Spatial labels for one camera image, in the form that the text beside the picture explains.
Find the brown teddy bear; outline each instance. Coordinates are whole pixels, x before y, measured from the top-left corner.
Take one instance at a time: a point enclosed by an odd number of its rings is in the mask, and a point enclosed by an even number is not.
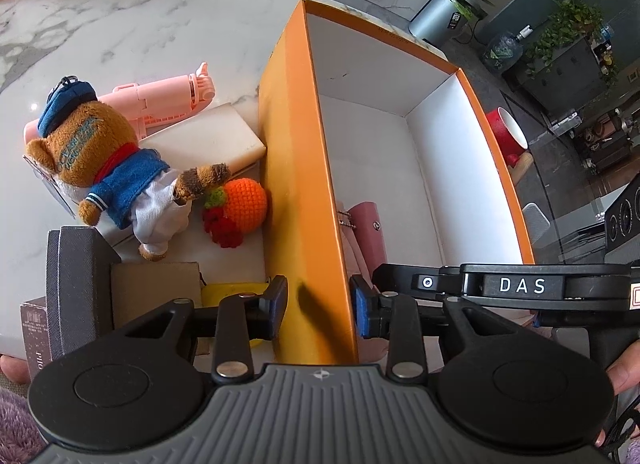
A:
[[[132,225],[140,254],[152,261],[187,227],[191,201],[231,174],[226,164],[171,169],[156,150],[140,149],[127,119],[75,77],[49,94],[38,133],[42,138],[29,142],[27,155],[79,203],[82,221],[96,225],[107,211],[119,228]]]

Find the plush toy head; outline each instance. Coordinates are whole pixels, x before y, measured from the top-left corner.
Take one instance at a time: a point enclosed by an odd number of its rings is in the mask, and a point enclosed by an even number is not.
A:
[[[237,247],[264,222],[267,194],[252,179],[236,179],[207,194],[202,218],[204,230],[220,247]]]
[[[84,198],[118,152],[138,145],[127,119],[99,102],[88,82],[76,78],[63,78],[49,95],[38,132],[42,138],[31,140],[27,155],[75,201]]]

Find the red cup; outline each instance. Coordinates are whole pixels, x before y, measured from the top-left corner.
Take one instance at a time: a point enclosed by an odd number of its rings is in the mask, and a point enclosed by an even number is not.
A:
[[[504,108],[496,108],[487,113],[486,117],[498,141],[504,161],[512,168],[515,167],[520,155],[529,147],[520,126],[511,113]]]

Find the metal screw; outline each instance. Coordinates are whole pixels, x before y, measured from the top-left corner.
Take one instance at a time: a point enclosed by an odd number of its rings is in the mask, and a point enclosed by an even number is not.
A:
[[[403,361],[402,363],[396,363],[391,368],[391,371],[401,379],[411,379],[418,377],[424,369],[418,363]]]
[[[225,361],[216,367],[216,372],[224,378],[239,378],[248,371],[249,368],[241,361]]]

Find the orange yarn toy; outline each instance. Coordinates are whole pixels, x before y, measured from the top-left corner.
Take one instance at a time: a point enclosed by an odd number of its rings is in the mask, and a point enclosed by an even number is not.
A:
[[[267,194],[252,179],[231,180],[207,194],[204,230],[220,247],[237,247],[267,216]]]

